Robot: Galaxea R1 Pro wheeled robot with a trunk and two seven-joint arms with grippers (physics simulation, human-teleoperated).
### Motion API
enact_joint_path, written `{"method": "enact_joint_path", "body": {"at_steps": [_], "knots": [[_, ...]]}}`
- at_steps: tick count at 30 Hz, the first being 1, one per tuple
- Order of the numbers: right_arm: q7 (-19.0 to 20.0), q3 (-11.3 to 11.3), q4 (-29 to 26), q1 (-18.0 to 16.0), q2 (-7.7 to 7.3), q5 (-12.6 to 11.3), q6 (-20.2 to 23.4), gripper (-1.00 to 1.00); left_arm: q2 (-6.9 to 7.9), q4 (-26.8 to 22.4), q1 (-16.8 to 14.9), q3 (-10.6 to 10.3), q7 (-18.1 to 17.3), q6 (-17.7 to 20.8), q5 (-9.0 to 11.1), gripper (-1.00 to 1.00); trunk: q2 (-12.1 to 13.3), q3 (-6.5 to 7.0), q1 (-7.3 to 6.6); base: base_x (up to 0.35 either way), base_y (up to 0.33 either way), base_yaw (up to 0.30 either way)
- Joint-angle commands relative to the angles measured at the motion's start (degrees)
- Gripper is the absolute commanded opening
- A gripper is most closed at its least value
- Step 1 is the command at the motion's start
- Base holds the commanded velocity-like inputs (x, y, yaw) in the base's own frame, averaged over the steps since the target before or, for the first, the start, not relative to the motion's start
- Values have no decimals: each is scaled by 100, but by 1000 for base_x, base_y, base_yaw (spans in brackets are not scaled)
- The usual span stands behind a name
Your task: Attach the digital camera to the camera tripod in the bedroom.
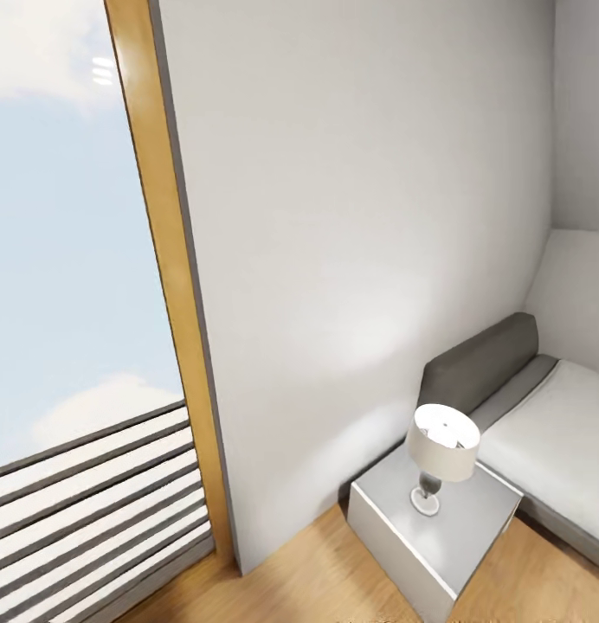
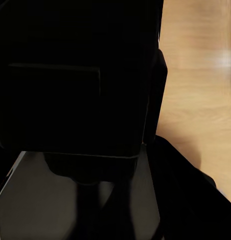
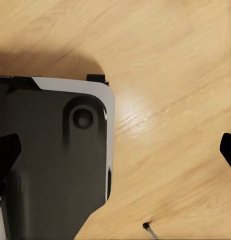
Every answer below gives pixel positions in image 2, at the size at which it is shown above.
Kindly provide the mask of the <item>digital camera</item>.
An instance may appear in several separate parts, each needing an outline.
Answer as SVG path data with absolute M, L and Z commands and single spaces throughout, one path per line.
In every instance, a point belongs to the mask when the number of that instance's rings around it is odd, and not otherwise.
M 84 186 L 133 179 L 168 67 L 164 0 L 0 0 L 0 147 Z

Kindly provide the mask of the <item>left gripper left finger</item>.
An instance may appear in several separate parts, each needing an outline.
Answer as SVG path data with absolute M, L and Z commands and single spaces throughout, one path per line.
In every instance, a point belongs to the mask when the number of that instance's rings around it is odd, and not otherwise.
M 0 147 L 0 186 L 16 162 L 21 151 L 19 150 L 4 150 Z

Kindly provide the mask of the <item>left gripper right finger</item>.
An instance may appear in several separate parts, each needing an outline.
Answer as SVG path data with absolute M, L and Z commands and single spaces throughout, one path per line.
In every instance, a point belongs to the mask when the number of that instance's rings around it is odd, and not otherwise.
M 231 202 L 165 138 L 146 153 L 164 240 L 231 240 Z

